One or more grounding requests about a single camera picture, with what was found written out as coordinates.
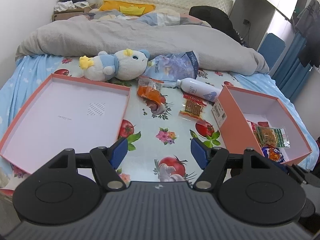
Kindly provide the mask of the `pink gift box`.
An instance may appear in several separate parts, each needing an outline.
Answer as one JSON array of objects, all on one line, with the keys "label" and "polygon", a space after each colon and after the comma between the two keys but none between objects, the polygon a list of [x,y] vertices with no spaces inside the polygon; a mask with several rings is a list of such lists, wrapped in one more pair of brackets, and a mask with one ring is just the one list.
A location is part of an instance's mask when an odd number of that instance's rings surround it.
[{"label": "pink gift box", "polygon": [[225,85],[212,108],[224,145],[231,153],[243,154],[248,147],[263,154],[254,125],[284,132],[289,147],[277,146],[288,165],[298,164],[311,152],[302,130],[279,98]]}]

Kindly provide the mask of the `red spicy strips bag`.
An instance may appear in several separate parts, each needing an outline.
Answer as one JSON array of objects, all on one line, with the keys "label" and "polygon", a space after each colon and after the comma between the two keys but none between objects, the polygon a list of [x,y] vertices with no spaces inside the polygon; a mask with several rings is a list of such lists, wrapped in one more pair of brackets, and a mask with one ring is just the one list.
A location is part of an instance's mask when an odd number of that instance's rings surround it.
[{"label": "red spicy strips bag", "polygon": [[257,124],[254,122],[251,122],[249,120],[247,120],[247,123],[248,123],[249,127],[251,128],[256,140],[259,141],[259,135],[257,133]]}]

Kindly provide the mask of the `red brown spicy strip packet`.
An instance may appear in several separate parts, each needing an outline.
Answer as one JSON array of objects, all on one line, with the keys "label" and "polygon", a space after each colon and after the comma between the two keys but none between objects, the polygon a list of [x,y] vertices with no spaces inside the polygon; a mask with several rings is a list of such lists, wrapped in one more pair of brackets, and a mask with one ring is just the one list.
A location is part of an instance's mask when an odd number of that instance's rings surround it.
[{"label": "red brown spicy strip packet", "polygon": [[184,102],[180,110],[181,115],[197,120],[204,120],[204,110],[207,107],[205,100],[187,93],[183,94],[183,100]]}]

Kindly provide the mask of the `green yellow tofu snack packet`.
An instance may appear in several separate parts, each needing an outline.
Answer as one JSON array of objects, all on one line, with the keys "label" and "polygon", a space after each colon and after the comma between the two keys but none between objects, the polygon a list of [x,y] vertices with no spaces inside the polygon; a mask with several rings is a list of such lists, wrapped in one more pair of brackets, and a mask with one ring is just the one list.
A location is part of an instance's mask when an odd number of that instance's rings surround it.
[{"label": "green yellow tofu snack packet", "polygon": [[290,141],[285,128],[257,126],[256,131],[261,146],[290,148]]}]

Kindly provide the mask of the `hanging dark clothes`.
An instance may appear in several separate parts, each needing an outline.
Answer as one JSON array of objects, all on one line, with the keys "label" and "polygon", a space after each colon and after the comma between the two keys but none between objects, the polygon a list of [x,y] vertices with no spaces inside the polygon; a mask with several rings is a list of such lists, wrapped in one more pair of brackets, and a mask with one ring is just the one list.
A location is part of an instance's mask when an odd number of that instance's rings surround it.
[{"label": "hanging dark clothes", "polygon": [[306,41],[298,58],[303,67],[319,68],[319,1],[311,0],[297,19],[295,28]]}]

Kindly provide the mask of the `yellow pillow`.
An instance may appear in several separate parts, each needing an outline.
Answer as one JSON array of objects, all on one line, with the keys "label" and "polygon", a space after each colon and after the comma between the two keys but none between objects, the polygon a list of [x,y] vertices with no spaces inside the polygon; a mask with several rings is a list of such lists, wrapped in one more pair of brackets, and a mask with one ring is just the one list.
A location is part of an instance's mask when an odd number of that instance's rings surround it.
[{"label": "yellow pillow", "polygon": [[154,4],[140,4],[117,0],[103,0],[100,11],[117,10],[127,16],[142,16],[156,9]]}]

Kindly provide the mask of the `purple facial tissue pack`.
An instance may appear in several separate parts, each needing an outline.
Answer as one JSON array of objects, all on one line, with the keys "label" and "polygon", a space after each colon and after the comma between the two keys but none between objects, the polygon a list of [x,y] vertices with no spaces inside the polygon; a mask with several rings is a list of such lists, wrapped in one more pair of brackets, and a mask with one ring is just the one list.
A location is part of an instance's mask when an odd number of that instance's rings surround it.
[{"label": "purple facial tissue pack", "polygon": [[142,76],[162,81],[164,87],[175,87],[178,80],[196,79],[198,70],[198,55],[193,51],[187,51],[158,55],[148,62]]}]

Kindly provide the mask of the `white blue plush toy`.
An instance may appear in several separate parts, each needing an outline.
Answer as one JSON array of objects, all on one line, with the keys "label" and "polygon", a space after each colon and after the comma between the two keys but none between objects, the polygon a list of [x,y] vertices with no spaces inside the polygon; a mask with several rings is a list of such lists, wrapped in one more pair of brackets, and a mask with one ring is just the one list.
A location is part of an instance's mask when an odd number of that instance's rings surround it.
[{"label": "white blue plush toy", "polygon": [[84,77],[92,81],[105,82],[114,77],[129,81],[145,72],[149,58],[150,53],[144,49],[125,49],[115,54],[101,51],[95,57],[80,57],[79,67],[83,70]]}]

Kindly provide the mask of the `grey wardrobe cabinet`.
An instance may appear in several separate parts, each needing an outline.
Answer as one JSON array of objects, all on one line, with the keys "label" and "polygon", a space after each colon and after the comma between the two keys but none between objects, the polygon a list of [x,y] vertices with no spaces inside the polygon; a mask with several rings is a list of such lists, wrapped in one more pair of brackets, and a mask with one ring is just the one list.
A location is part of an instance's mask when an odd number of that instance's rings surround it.
[{"label": "grey wardrobe cabinet", "polygon": [[230,14],[234,29],[257,50],[260,47],[272,21],[289,20],[298,0],[235,0]]}]

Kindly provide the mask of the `cardboard box with clothes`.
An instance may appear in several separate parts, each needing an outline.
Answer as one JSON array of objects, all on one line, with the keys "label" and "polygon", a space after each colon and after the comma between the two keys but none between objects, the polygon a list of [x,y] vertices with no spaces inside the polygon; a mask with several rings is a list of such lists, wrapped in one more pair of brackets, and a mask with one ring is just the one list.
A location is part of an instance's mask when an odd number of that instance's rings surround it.
[{"label": "cardboard box with clothes", "polygon": [[87,0],[58,0],[54,5],[52,21],[67,20],[95,9],[96,3]]}]

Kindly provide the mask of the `white spray bottle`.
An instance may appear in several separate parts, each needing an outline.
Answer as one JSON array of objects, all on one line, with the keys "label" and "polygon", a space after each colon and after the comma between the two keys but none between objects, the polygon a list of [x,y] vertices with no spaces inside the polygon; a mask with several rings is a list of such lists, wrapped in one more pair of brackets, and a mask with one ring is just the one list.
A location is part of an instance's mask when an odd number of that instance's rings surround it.
[{"label": "white spray bottle", "polygon": [[215,102],[221,93],[221,89],[189,77],[177,80],[176,86],[187,94],[210,102]]}]

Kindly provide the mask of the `blue chair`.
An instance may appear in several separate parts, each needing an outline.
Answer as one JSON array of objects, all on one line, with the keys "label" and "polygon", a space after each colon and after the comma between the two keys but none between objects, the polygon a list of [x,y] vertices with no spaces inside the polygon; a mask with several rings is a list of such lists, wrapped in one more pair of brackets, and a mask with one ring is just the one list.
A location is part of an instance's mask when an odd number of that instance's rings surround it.
[{"label": "blue chair", "polygon": [[272,69],[280,58],[285,47],[286,44],[281,38],[277,37],[273,33],[268,33],[258,49],[258,53],[263,55],[269,69]]}]

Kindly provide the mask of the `red sachet packet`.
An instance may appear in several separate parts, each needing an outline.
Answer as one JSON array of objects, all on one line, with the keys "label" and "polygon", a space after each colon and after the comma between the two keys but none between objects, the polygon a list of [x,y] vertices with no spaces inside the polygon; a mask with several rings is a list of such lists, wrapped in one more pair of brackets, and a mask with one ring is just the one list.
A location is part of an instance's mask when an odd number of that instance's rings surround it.
[{"label": "red sachet packet", "polygon": [[260,121],[258,122],[258,126],[269,127],[269,123],[267,121]]}]

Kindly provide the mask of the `patchwork pillow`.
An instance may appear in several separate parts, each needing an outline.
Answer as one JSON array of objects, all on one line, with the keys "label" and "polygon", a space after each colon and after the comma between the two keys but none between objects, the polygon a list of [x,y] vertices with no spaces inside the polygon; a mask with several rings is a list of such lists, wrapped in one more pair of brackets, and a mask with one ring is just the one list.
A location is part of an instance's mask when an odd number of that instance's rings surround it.
[{"label": "patchwork pillow", "polygon": [[153,10],[142,16],[126,16],[116,9],[108,11],[97,11],[94,9],[85,13],[85,15],[92,21],[128,20],[143,22],[150,26],[200,25],[211,27],[206,21],[188,14],[180,14],[172,9]]}]

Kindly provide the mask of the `black clothing pile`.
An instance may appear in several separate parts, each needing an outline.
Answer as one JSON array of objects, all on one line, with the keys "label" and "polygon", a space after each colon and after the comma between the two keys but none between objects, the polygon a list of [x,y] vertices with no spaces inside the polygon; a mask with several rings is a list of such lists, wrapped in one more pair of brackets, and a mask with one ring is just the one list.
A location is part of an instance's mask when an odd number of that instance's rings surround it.
[{"label": "black clothing pile", "polygon": [[233,24],[229,19],[229,16],[219,8],[208,5],[194,6],[190,8],[189,15],[202,21],[206,21],[213,29],[217,29],[225,33],[236,42],[242,44],[242,40],[233,28]]}]

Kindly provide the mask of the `blue white snack bag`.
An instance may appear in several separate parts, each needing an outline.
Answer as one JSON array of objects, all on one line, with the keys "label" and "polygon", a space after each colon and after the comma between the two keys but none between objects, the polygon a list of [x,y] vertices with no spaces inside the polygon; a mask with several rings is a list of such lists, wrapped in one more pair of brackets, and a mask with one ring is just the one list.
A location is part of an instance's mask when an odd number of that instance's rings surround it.
[{"label": "blue white snack bag", "polygon": [[265,158],[268,158],[276,163],[285,162],[284,156],[278,148],[265,146],[261,150]]}]

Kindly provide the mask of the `blue curtain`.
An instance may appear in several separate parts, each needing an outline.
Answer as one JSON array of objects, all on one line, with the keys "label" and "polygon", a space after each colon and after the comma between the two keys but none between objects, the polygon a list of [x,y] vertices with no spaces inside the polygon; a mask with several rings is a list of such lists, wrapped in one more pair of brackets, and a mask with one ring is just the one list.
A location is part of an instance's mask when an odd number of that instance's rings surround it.
[{"label": "blue curtain", "polygon": [[298,58],[298,54],[305,45],[306,38],[297,32],[281,64],[272,76],[277,87],[291,102],[296,100],[311,74],[311,66],[308,64],[303,67]]}]

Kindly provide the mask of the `grey duvet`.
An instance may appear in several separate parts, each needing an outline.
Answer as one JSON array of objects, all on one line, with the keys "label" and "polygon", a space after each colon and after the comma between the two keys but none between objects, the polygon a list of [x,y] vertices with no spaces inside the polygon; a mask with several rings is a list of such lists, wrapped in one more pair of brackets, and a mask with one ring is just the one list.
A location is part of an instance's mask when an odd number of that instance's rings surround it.
[{"label": "grey duvet", "polygon": [[160,54],[194,51],[200,67],[242,75],[268,73],[264,57],[225,33],[201,25],[151,26],[138,20],[89,20],[76,16],[55,21],[33,31],[18,46],[15,59],[24,56],[95,56],[100,51],[114,54],[123,49]]}]

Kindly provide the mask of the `pink box lid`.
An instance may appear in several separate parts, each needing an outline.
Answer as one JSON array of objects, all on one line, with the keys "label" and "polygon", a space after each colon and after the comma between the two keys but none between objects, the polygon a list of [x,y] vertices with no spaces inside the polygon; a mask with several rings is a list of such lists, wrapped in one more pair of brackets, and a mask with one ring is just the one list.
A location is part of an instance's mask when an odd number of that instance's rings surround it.
[{"label": "pink box lid", "polygon": [[118,138],[130,88],[50,75],[20,109],[1,140],[1,156],[26,173],[65,148],[76,153]]}]

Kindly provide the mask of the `orange small snack packet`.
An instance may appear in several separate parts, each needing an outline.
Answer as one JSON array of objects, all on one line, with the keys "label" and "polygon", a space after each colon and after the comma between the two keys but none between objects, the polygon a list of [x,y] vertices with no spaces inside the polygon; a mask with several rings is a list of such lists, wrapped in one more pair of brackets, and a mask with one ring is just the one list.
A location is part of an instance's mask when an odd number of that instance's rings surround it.
[{"label": "orange small snack packet", "polygon": [[137,95],[143,99],[161,104],[161,88],[164,82],[150,77],[140,76],[138,79]]}]

